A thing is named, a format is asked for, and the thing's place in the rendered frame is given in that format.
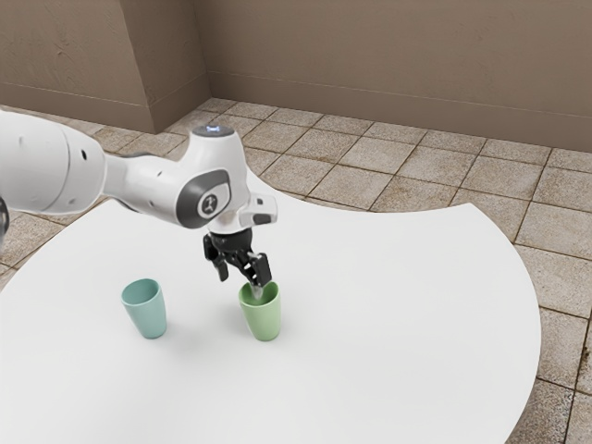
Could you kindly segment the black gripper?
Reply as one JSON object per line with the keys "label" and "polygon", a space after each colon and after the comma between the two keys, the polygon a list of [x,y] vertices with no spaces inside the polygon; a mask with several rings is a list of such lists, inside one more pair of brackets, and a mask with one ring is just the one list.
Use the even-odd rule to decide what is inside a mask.
{"label": "black gripper", "polygon": [[228,265],[236,266],[251,285],[252,296],[262,298],[264,287],[272,280],[265,253],[254,253],[251,248],[253,231],[250,228],[232,234],[207,233],[203,237],[204,257],[214,263],[221,282],[228,279]]}

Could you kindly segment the green cup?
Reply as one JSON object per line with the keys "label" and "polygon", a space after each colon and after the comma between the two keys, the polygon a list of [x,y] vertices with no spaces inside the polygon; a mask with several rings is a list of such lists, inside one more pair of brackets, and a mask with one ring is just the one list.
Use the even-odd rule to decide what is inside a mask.
{"label": "green cup", "polygon": [[281,298],[276,282],[268,282],[260,298],[253,295],[253,287],[245,283],[239,290],[243,316],[253,336],[261,341],[275,339],[281,326]]}

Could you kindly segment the teal cup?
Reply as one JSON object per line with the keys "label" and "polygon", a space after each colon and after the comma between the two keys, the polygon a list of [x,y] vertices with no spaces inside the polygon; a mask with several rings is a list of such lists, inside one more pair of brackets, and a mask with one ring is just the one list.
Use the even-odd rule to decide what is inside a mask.
{"label": "teal cup", "polygon": [[167,313],[160,284],[142,278],[128,284],[121,301],[129,318],[146,339],[157,339],[167,331]]}

